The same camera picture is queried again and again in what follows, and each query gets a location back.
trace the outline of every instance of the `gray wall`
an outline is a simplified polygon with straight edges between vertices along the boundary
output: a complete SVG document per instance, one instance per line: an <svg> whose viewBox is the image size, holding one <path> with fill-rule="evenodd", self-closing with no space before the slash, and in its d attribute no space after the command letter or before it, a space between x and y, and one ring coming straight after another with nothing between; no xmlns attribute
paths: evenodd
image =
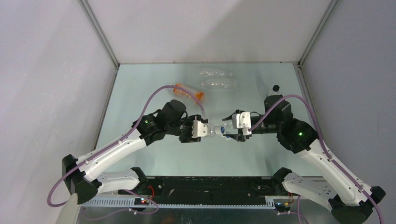
<svg viewBox="0 0 396 224"><path fill-rule="evenodd" d="M395 222L396 1L340 2L303 65L325 140ZM378 223L375 211L367 223Z"/></svg>
<svg viewBox="0 0 396 224"><path fill-rule="evenodd" d="M114 67L77 0L2 0L0 40L0 223L51 224L47 194L64 156L92 150Z"/></svg>

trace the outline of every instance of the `light blue table surface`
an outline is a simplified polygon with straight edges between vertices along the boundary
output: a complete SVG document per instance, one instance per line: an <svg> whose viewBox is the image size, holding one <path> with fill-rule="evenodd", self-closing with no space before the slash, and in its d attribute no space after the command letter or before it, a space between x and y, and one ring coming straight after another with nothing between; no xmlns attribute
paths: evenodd
<svg viewBox="0 0 396 224"><path fill-rule="evenodd" d="M234 73L238 85L234 90L208 90L199 86L202 68L221 68ZM191 63L191 64L123 64L117 74L98 147L124 133L138 119L149 96L159 87L183 83L206 94L203 102L211 121L219 121L236 109L264 113L267 91L277 84L280 92L302 95L291 63ZM161 109L171 99L187 106L189 115L200 114L192 100L162 90L151 101L146 114ZM298 99L288 100L296 118L309 122L307 110ZM321 176L310 164L283 148L276 134L254 135L244 143L220 136L203 138L200 143L181 144L176 136L165 136L150 146L134 152L107 171L140 167L146 175L180 176L271 176L287 167L304 176Z"/></svg>

